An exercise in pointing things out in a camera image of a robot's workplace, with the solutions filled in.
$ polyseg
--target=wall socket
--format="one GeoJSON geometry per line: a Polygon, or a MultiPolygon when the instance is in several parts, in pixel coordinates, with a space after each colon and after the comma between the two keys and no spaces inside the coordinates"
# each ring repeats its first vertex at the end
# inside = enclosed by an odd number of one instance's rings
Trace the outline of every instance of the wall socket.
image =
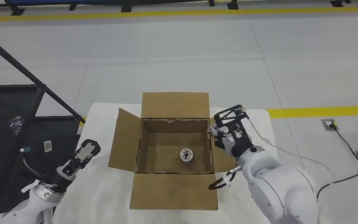
{"type": "Polygon", "coordinates": [[[322,121],[322,124],[323,124],[325,130],[334,131],[333,128],[329,127],[330,124],[334,124],[336,126],[336,129],[339,130],[338,126],[337,126],[337,123],[333,118],[321,119],[321,121],[322,121]]]}

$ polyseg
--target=floor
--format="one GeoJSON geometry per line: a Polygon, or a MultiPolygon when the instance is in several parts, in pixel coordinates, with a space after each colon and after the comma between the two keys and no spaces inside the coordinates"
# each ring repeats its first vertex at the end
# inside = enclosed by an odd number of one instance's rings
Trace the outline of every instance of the floor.
{"type": "MultiPolygon", "coordinates": [[[[209,92],[210,105],[252,109],[356,105],[358,15],[221,15],[1,22],[0,43],[71,107],[140,104],[146,91],[209,92]]],[[[0,59],[0,84],[30,83],[0,59]]],[[[67,115],[50,97],[38,115],[67,115]]],[[[358,117],[334,117],[357,149],[358,117]]],[[[317,188],[358,172],[349,149],[321,118],[273,119],[279,153],[317,188]]],[[[358,178],[326,188],[322,212],[356,223],[358,178]]]]}

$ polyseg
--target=table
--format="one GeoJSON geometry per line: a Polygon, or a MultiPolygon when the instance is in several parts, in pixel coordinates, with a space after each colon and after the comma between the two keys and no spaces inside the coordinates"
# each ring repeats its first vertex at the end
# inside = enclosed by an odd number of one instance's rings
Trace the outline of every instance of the table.
{"type": "MultiPolygon", "coordinates": [[[[141,105],[135,104],[95,103],[91,106],[79,145],[87,138],[93,139],[101,146],[101,152],[77,173],[76,180],[56,208],[53,224],[269,223],[252,200],[241,173],[236,175],[231,188],[218,190],[218,211],[129,209],[134,174],[107,167],[118,108],[136,116],[141,113],[141,105]]],[[[210,115],[222,110],[224,108],[210,108],[210,115]]],[[[261,136],[275,143],[268,112],[249,109],[247,113],[261,136]]],[[[243,120],[243,125],[253,144],[277,156],[277,150],[262,141],[247,120],[243,120]]]]}

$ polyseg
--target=yellow stripe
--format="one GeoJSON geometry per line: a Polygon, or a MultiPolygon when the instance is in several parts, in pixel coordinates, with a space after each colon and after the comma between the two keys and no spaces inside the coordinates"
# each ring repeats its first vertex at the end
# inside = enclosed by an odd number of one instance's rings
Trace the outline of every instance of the yellow stripe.
{"type": "Polygon", "coordinates": [[[358,106],[340,106],[333,108],[291,108],[268,109],[271,119],[308,118],[325,116],[358,116],[358,106]]]}
{"type": "MultiPolygon", "coordinates": [[[[85,120],[87,119],[86,116],[82,116],[85,120]]],[[[79,126],[84,126],[84,124],[82,122],[80,122],[79,126]]]]}
{"type": "Polygon", "coordinates": [[[203,16],[203,15],[238,15],[238,14],[298,14],[298,13],[336,13],[358,12],[358,7],[328,8],[278,8],[247,10],[193,10],[193,11],[153,11],[131,13],[94,13],[33,16],[0,16],[0,21],[36,21],[36,20],[86,20],[99,18],[130,18],[152,16],[203,16]]]}

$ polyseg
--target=cardboard box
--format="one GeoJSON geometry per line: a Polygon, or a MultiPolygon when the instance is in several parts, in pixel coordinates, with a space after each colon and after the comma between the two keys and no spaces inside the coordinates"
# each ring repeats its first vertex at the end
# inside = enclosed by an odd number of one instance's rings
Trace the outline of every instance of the cardboard box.
{"type": "Polygon", "coordinates": [[[135,173],[131,209],[218,209],[215,172],[234,168],[206,130],[209,94],[143,93],[142,117],[119,109],[109,167],[135,173]],[[185,163],[180,151],[189,148],[185,163]]]}

